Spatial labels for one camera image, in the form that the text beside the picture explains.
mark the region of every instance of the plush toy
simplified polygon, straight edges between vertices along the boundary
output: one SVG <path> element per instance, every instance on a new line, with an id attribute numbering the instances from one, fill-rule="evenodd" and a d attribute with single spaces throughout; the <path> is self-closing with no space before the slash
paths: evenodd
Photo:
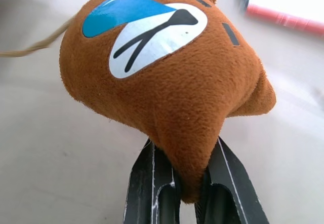
<path id="1" fill-rule="evenodd" d="M 62 41 L 70 95 L 147 134 L 199 199 L 227 117 L 269 112 L 276 98 L 262 63 L 216 0 L 90 0 Z"/>

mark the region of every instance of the brown fleece fabric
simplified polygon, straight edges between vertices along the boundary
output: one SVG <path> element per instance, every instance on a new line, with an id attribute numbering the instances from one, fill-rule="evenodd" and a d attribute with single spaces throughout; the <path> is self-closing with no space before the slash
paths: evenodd
<path id="1" fill-rule="evenodd" d="M 208 17 L 192 42 L 125 79 L 115 78 L 108 60 L 125 25 L 86 38 L 82 25 L 105 0 L 90 0 L 77 14 L 61 45 L 60 70 L 70 95 L 95 112 L 147 134 L 182 179 L 182 200 L 199 198 L 201 177 L 226 117 L 261 115 L 275 105 L 275 93 L 254 50 L 216 0 L 155 0 L 185 3 Z M 222 23 L 239 42 L 233 45 Z"/>

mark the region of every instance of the blue patch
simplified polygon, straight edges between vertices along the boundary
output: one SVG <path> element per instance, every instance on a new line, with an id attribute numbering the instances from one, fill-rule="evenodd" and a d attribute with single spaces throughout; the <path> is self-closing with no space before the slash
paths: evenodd
<path id="1" fill-rule="evenodd" d="M 154 0 L 106 0 L 87 16 L 83 34 L 93 38 L 116 26 L 175 10 Z"/>

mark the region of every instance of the brown plush toy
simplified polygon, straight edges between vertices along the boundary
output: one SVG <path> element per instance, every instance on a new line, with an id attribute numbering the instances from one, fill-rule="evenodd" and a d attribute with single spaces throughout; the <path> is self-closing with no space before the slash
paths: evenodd
<path id="1" fill-rule="evenodd" d="M 90 0 L 68 28 L 60 70 L 67 91 L 137 128 L 199 199 L 226 117 L 260 115 L 275 93 L 254 50 L 216 0 Z"/>

